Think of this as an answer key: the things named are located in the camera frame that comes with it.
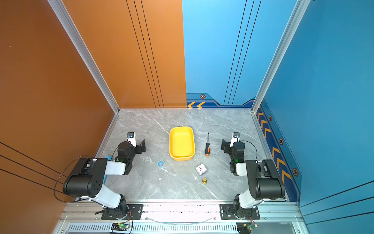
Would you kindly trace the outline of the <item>orange black screwdriver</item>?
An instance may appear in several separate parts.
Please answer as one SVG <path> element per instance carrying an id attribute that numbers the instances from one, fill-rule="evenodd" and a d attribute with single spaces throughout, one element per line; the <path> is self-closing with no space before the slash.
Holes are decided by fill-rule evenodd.
<path id="1" fill-rule="evenodd" d="M 207 142 L 206 142 L 206 147 L 205 147 L 205 155 L 207 157 L 210 155 L 209 133 L 207 134 Z"/>

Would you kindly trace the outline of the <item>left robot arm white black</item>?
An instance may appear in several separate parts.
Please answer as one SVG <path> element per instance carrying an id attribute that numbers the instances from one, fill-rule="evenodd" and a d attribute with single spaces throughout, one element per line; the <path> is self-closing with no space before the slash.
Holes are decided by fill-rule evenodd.
<path id="1" fill-rule="evenodd" d="M 73 198 L 93 201 L 102 206 L 102 219 L 131 219 L 131 209 L 124 195 L 104 185 L 105 176 L 127 176 L 136 155 L 146 152 L 146 141 L 133 145 L 125 141 L 118 146 L 118 156 L 107 158 L 80 157 L 63 184 L 63 193 Z"/>

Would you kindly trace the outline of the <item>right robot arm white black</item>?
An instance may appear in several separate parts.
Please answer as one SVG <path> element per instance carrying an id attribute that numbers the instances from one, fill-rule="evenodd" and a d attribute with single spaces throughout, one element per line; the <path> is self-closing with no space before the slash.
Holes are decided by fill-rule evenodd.
<path id="1" fill-rule="evenodd" d="M 222 140 L 221 150 L 230 156 L 230 171 L 235 176 L 247 178 L 248 189 L 238 194 L 229 214 L 237 219 L 259 219 L 258 205 L 266 200 L 285 197 L 286 189 L 273 160 L 246 160 L 245 142 Z"/>

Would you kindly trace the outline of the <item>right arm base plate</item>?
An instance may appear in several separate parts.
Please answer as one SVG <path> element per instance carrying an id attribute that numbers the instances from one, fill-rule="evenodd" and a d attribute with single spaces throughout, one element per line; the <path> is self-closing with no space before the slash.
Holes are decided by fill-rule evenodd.
<path id="1" fill-rule="evenodd" d="M 222 220 L 238 219 L 238 220 L 259 220 L 260 212 L 258 207 L 244 209 L 238 207 L 237 209 L 231 204 L 220 204 L 220 216 Z"/>

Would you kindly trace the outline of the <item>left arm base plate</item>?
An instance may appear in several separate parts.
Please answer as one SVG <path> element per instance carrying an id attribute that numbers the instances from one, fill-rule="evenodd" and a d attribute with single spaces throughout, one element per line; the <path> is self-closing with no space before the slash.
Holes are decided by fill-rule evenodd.
<path id="1" fill-rule="evenodd" d="M 102 212 L 102 220 L 140 220 L 143 213 L 143 204 L 127 204 L 127 211 L 125 213 L 115 211 L 114 209 L 104 209 Z"/>

